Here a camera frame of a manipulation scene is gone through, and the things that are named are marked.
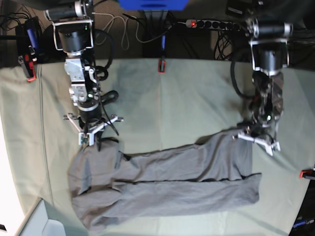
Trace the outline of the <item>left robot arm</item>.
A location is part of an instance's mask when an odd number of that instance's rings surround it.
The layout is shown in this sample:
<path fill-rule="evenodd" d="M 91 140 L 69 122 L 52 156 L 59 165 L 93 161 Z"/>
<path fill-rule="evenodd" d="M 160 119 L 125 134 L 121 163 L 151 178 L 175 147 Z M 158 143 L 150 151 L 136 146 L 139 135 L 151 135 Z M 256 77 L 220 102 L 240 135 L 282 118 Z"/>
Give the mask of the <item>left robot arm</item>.
<path fill-rule="evenodd" d="M 280 151 L 277 140 L 279 121 L 284 113 L 284 75 L 282 69 L 289 66 L 288 41 L 293 24 L 268 16 L 269 0 L 255 0 L 245 14 L 246 35 L 249 47 L 239 50 L 232 59 L 230 75 L 236 93 L 249 102 L 250 117 L 239 123 L 242 130 L 238 139 L 258 144 L 269 156 Z M 250 53 L 254 94 L 243 94 L 235 76 L 236 61 Z"/>

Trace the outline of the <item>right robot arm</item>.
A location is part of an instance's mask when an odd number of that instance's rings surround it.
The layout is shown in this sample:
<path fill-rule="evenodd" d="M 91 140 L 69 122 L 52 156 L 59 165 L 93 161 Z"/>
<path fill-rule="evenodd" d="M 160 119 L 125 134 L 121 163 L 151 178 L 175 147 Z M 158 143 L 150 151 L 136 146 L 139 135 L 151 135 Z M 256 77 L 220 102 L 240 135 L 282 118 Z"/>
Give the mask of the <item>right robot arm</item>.
<path fill-rule="evenodd" d="M 78 130 L 81 146 L 98 147 L 105 128 L 121 121 L 117 115 L 108 116 L 105 105 L 118 98 L 114 90 L 101 91 L 101 82 L 108 78 L 113 62 L 114 41 L 110 40 L 110 55 L 104 66 L 95 61 L 95 18 L 91 0 L 61 2 L 44 11 L 52 23 L 53 38 L 57 51 L 66 54 L 64 69 L 70 78 L 69 95 L 78 114 L 68 113 L 69 120 Z"/>

